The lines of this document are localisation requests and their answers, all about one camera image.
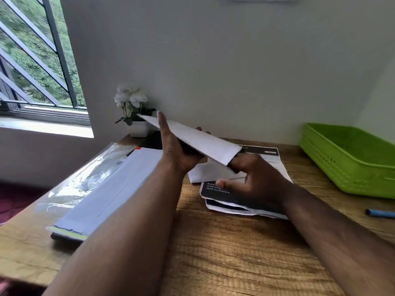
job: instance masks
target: potted plant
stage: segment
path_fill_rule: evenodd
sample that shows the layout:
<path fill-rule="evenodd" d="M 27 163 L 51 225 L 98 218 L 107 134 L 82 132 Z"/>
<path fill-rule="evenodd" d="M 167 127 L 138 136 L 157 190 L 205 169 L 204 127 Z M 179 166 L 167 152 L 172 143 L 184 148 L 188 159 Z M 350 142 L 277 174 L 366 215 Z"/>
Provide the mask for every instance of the potted plant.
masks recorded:
<path fill-rule="evenodd" d="M 140 89 L 118 86 L 114 98 L 118 108 L 123 110 L 124 116 L 115 123 L 123 121 L 128 127 L 128 132 L 132 137 L 147 137 L 149 133 L 149 123 L 137 114 L 152 116 L 155 108 L 148 107 L 148 97 Z"/>

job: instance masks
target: wooden table top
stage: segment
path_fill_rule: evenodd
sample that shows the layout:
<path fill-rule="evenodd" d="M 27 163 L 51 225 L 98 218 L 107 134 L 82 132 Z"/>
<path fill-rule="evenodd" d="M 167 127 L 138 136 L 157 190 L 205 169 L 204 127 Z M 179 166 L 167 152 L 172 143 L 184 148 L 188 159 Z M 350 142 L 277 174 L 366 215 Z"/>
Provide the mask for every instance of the wooden table top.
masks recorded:
<path fill-rule="evenodd" d="M 395 211 L 395 201 L 341 192 L 297 146 L 230 141 L 278 147 L 295 183 L 395 243 L 394 220 L 364 214 L 366 208 Z M 133 145 L 136 140 L 126 137 L 121 143 Z M 76 246 L 50 238 L 45 227 L 56 219 L 50 214 L 35 213 L 36 203 L 0 227 L 0 276 L 48 285 Z M 343 292 L 289 221 L 209 211 L 199 195 L 199 185 L 192 185 L 185 178 L 161 295 L 343 295 Z"/>

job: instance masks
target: transparent plastic bag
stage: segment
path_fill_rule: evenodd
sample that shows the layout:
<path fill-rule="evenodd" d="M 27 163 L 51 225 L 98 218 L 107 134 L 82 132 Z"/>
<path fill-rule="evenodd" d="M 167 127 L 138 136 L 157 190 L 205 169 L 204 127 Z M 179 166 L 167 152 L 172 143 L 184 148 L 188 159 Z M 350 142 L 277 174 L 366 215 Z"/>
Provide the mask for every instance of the transparent plastic bag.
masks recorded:
<path fill-rule="evenodd" d="M 49 191 L 48 197 L 36 204 L 34 211 L 63 216 L 108 178 L 134 148 L 109 144 L 94 159 Z"/>

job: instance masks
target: person's right hand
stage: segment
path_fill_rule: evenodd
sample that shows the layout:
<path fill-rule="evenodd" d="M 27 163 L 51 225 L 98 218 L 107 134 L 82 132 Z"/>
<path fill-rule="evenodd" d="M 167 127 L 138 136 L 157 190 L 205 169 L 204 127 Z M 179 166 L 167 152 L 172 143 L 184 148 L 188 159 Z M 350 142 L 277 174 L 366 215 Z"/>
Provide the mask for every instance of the person's right hand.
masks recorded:
<path fill-rule="evenodd" d="M 271 206 L 282 210 L 282 201 L 294 184 L 285 179 L 258 154 L 237 154 L 231 168 L 247 174 L 245 183 L 219 179 L 216 186 L 240 196 L 239 203 L 250 206 Z"/>

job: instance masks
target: tree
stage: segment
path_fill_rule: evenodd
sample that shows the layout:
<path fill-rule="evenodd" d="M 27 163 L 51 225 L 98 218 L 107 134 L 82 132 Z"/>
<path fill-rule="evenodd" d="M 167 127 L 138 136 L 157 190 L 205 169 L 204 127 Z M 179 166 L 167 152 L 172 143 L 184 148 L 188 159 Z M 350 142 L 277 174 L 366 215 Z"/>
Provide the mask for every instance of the tree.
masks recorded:
<path fill-rule="evenodd" d="M 36 0 L 11 1 L 53 42 L 47 17 L 41 4 Z M 82 94 L 81 84 L 79 82 L 77 67 L 74 61 L 73 51 L 70 45 L 70 39 L 67 33 L 67 26 L 64 21 L 60 0 L 50 1 L 78 104 L 85 106 L 85 100 Z M 0 1 L 0 19 L 8 29 L 12 31 L 12 33 L 14 33 L 32 52 L 37 55 L 38 58 L 40 58 L 54 73 L 59 76 L 60 79 L 64 81 L 62 68 L 57 54 L 55 54 L 3 1 Z M 71 105 L 68 93 L 1 30 L 0 47 L 61 104 Z M 15 69 L 12 69 L 12 74 L 16 85 L 29 97 L 37 102 L 49 103 L 49 101 Z"/>

